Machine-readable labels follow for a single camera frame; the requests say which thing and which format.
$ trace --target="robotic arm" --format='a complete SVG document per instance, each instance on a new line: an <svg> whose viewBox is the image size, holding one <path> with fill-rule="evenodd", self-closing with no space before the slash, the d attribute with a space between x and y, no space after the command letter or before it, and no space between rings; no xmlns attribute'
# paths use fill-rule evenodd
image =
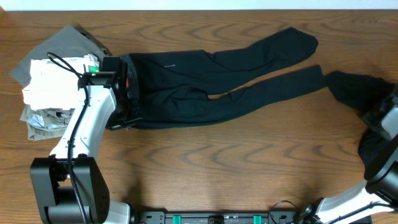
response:
<svg viewBox="0 0 398 224"><path fill-rule="evenodd" d="M76 132L72 166L78 191L90 223L106 224L286 224L316 223L345 224L378 212L392 212L398 206L398 136L369 166L365 180L345 193L332 198L320 198L300 214L297 211L269 213L164 213L138 214L126 204L111 200L109 190L96 164L98 149L105 128L128 128L136 116L131 111L131 79L126 63L119 57L105 57L100 72L83 76L90 96ZM70 174L67 146L85 100L79 90L79 105L65 134L49 157L35 158L30 175L37 205L44 223L83 223L82 213L72 187L61 187L58 182Z"/></svg>

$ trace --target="gray cloth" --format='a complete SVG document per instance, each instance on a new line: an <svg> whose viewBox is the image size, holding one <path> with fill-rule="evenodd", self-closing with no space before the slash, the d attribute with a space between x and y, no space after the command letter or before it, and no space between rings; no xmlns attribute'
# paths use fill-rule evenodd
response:
<svg viewBox="0 0 398 224"><path fill-rule="evenodd" d="M67 25L55 35L47 39L45 42L36 46L22 59L17 67L15 67L10 76L17 80L23 87L30 83L30 61L32 59L41 60L47 58L47 52L53 52L60 57L82 57L86 54L93 54L102 62L105 57L103 51L94 44L89 38L90 35L82 35L73 26ZM43 116L45 127L49 124L67 125L73 111L60 110L37 110L32 111L27 105L21 116L21 120L27 121L31 114L39 114ZM64 134L66 128L62 129L45 129L36 128L27 123L28 139L41 140L48 138L60 137Z"/></svg>
<svg viewBox="0 0 398 224"><path fill-rule="evenodd" d="M25 106L24 112L21 115L21 121L27 121L32 115L39 115L43 117L44 127L50 124L56 125L68 125L72 113L70 111L64 111L57 109L46 109L34 111L29 105ZM47 129L47 128L37 128L29 123L27 124L27 132L29 140L42 140L49 138L61 137L65 133L66 128L59 129Z"/></svg>

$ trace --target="green strip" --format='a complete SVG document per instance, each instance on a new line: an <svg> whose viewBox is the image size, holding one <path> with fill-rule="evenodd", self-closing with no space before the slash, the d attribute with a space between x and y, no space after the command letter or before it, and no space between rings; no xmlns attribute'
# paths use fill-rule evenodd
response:
<svg viewBox="0 0 398 224"><path fill-rule="evenodd" d="M253 224L261 224L261 216L260 215L253 216Z"/></svg>
<svg viewBox="0 0 398 224"><path fill-rule="evenodd" d="M181 216L180 215L173 216L173 224L181 224Z"/></svg>

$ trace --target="wooden surface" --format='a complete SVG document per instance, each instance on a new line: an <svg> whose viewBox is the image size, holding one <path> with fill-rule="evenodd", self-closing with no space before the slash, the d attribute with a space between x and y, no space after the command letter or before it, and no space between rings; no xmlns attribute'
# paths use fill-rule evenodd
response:
<svg viewBox="0 0 398 224"><path fill-rule="evenodd" d="M8 12L0 22L0 223L39 223L30 182L33 158L58 139L28 141L19 121L21 86L9 77L34 46L79 24L114 55L236 49L293 26L319 40L317 52L249 83L320 64L398 78L397 11ZM304 206L363 179L357 155L365 125L328 89L199 128L106 131L98 164L111 198L139 208L267 210ZM374 216L397 223L398 215Z"/></svg>

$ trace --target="cable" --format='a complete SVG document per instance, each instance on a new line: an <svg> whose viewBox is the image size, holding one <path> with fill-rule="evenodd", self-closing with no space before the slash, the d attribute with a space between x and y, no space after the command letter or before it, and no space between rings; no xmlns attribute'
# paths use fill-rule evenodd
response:
<svg viewBox="0 0 398 224"><path fill-rule="evenodd" d="M288 200L280 200L280 201L278 201L277 203L275 203L274 206L272 206L272 207L269 209L269 216L271 217L271 220L272 220L275 224L279 224L279 223L277 223L277 222L274 220L274 216L271 215L271 210L274 209L275 206L277 206L277 205L279 205L279 204L282 204L282 203L289 203L289 204L293 205L294 208L295 208L297 211L300 210L300 209L299 209L297 206L295 206L291 201L288 201ZM294 223L294 220L292 220L292 221L290 221L290 222L287 222L286 224L292 224L292 223Z"/></svg>
<svg viewBox="0 0 398 224"><path fill-rule="evenodd" d="M59 60L60 60L62 63L64 63L68 68L67 68L67 67L64 67L63 65L59 64L58 62L56 62L52 57L50 57L50 55L53 56L53 57L55 57L55 58L57 58L57 59L59 59ZM66 62L64 59L62 59L62 58L59 57L58 55L56 55L56 54L54 54L54 53L51 53L51 52L47 52L47 57L50 59L51 62L53 62L54 64L58 65L59 67L62 67L62 68L64 68L65 70L68 70L69 72L73 72L73 73L78 77L79 81L80 81L81 84L83 85L83 89L85 90L85 95L86 95L86 99L85 99L85 102L84 102L85 104L84 104L84 106L83 106L83 109L81 110L81 113L80 113L80 115L79 115L77 121L76 121L75 127L73 127L72 133L71 133L71 135L70 135L70 139L69 139L69 141L68 141L68 161L67 161L67 163L68 163L68 173L69 173L69 176L70 176L70 182L72 183L72 188L73 188L73 191L74 191L74 193L75 193L76 201L77 201L77 204L78 204L78 206L79 206L80 213L81 213L81 215L82 215L82 217L83 217L83 223L84 223L84 224L89 224L88 219L87 219L87 216L86 216L85 208L84 208L84 206L83 206L83 202L81 201L80 193L79 193L79 190L78 190L78 188L77 188L76 179L75 179L75 173L73 172L73 167L72 167L72 150L73 150L73 147L75 147L75 146L73 145L73 143L75 142L76 132L77 132L77 130L78 130L78 128L79 128L79 125L80 125L81 120L83 119L83 115L84 115L84 113L86 112L86 109L87 109L87 107L88 107L88 103L89 103L89 100L90 100L90 98L89 98L89 96L88 96L87 86L84 85L84 81L83 81L83 79L81 78L81 76L83 76L83 75L80 74L80 73L78 73L78 72L77 72L68 62Z"/></svg>
<svg viewBox="0 0 398 224"><path fill-rule="evenodd" d="M388 207L388 208L395 208L395 207L392 206L392 205L387 205L387 204L383 204L383 203L370 203L369 205L367 205L367 206L365 206L365 207L363 207L363 208L360 208L360 209L358 209L358 210L356 210L356 211L353 211L353 212L351 212L351 213L349 213L349 214L347 214L347 215L343 215L343 216L340 216L340 217L336 218L335 220L331 221L329 224L334 224L334 223L336 223L336 222L342 221L342 220L344 220L344 219L346 219L346 218L352 217L353 215L356 215L356 214L358 214L358 213L361 213L361 212L363 212L363 211L365 211L365 210L367 210L367 209L373 208L373 207L375 207L375 206Z"/></svg>

